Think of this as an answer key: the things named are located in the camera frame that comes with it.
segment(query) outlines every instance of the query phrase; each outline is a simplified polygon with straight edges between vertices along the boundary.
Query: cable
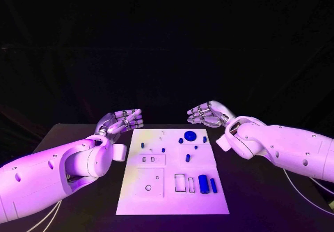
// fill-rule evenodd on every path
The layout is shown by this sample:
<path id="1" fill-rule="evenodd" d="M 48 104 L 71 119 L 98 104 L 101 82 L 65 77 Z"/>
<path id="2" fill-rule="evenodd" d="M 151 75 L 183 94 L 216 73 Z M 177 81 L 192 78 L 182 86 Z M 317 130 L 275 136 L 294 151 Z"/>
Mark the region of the cable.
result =
<path id="1" fill-rule="evenodd" d="M 330 211 L 324 210 L 320 206 L 317 206 L 317 205 L 308 200 L 308 198 L 303 195 L 303 193 L 301 193 L 300 190 L 297 189 L 297 187 L 295 187 L 295 185 L 294 185 L 294 183 L 292 183 L 292 181 L 291 181 L 291 178 L 290 178 L 290 176 L 288 176 L 288 173 L 287 173 L 285 169 L 284 169 L 284 173 L 285 173 L 285 175 L 287 175 L 287 178 L 288 178 L 288 180 L 290 180 L 290 182 L 291 182 L 291 185 L 292 185 L 295 191 L 300 193 L 300 195 L 304 197 L 304 199 L 305 199 L 318 209 L 321 209 L 326 213 L 334 215 L 334 213 L 331 213 Z"/>
<path id="2" fill-rule="evenodd" d="M 311 177 L 310 179 L 327 190 L 327 192 L 330 192 L 334 195 L 334 192 L 331 192 Z"/>
<path id="3" fill-rule="evenodd" d="M 55 218 L 55 216 L 56 216 L 56 214 L 58 214 L 58 210 L 56 210 L 56 213 L 55 213 L 55 215 L 53 215 L 53 217 L 52 217 L 52 219 L 51 219 L 51 222 L 49 222 L 46 228 L 45 228 L 43 232 L 45 232 L 46 229 L 49 228 L 49 225 L 51 225 L 51 223 L 52 223 L 52 221 L 53 221 L 53 218 Z"/>
<path id="4" fill-rule="evenodd" d="M 28 230 L 28 232 L 30 232 L 39 226 L 39 224 L 46 220 L 46 218 L 49 217 L 49 215 L 55 211 L 55 209 L 56 209 L 56 207 L 58 207 L 59 204 L 61 204 L 61 201 L 56 203 L 56 205 L 55 205 L 53 209 L 51 210 L 49 214 L 45 216 L 45 218 L 41 220 L 41 222 L 32 227 L 32 229 Z"/>

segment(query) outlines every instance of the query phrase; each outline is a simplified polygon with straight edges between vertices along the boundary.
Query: table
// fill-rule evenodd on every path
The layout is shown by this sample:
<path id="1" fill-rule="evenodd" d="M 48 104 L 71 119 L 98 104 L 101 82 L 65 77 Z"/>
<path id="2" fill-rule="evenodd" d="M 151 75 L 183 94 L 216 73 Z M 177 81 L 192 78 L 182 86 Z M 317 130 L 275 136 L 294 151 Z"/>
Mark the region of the table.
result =
<path id="1" fill-rule="evenodd" d="M 333 231 L 334 216 L 318 210 L 294 190 L 284 171 L 264 157 L 246 160 L 233 150 L 225 152 L 213 142 L 223 128 L 205 125 L 146 125 L 144 129 L 208 129 L 218 171 L 229 206 L 229 215 L 137 215 L 117 216 L 125 162 L 112 162 L 108 173 L 64 199 L 48 232 L 196 232 L 196 231 Z M 35 152 L 87 138 L 95 125 L 56 124 Z M 133 132 L 117 143 L 130 148 Z M 303 194 L 331 210 L 311 180 L 291 172 Z M 41 221 L 53 206 L 36 214 L 0 224 L 2 232 L 25 232 Z M 49 219 L 33 231 L 43 231 Z"/>

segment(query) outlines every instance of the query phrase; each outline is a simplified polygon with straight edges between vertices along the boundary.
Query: dark backdrop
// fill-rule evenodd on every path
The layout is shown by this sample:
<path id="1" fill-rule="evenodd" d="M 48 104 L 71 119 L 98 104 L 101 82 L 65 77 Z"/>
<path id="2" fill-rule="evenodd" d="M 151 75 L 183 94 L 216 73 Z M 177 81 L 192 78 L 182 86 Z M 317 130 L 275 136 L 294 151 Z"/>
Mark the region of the dark backdrop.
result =
<path id="1" fill-rule="evenodd" d="M 334 137 L 334 3 L 13 1 L 0 5 L 2 164 L 56 123 L 141 108 L 187 123 L 210 100 Z"/>

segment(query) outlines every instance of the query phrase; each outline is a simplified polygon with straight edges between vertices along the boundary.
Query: blue cylinder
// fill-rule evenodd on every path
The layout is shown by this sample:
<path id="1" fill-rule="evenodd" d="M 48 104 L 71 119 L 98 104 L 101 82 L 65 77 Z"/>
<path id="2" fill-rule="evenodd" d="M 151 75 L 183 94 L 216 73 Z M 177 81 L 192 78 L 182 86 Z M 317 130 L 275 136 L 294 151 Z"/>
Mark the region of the blue cylinder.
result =
<path id="1" fill-rule="evenodd" d="M 216 188 L 216 183 L 215 183 L 215 179 L 210 179 L 210 186 L 212 186 L 212 191 L 213 193 L 218 193 L 218 188 Z"/>
<path id="2" fill-rule="evenodd" d="M 202 194 L 210 193 L 209 184 L 208 184 L 208 176 L 206 175 L 200 175 L 199 176 L 199 181 L 200 181 L 200 193 Z"/>
<path id="3" fill-rule="evenodd" d="M 187 154 L 187 157 L 186 157 L 186 162 L 190 161 L 190 154 Z"/>
<path id="4" fill-rule="evenodd" d="M 195 140 L 196 140 L 196 137 L 197 137 L 197 135 L 196 135 L 196 133 L 195 133 L 193 131 L 189 130 L 189 131 L 184 133 L 184 138 L 186 138 L 186 140 L 195 141 Z"/>

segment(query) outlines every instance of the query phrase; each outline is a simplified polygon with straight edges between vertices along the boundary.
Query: robotic arm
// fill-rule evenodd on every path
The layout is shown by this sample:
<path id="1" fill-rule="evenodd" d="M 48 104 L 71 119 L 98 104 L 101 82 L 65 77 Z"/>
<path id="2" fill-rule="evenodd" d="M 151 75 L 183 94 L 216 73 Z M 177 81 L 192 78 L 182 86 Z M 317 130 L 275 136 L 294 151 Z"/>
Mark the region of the robotic arm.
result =
<path id="1" fill-rule="evenodd" d="M 311 131 L 268 126 L 254 117 L 235 117 L 231 110 L 210 101 L 187 111 L 190 123 L 226 127 L 216 140 L 242 158 L 264 156 L 275 166 L 308 177 L 334 182 L 334 140 Z"/>
<path id="2" fill-rule="evenodd" d="M 125 160 L 120 134 L 143 127 L 141 110 L 108 113 L 94 135 L 28 155 L 0 168 L 0 223 L 55 204 L 105 175 L 112 160 Z"/>

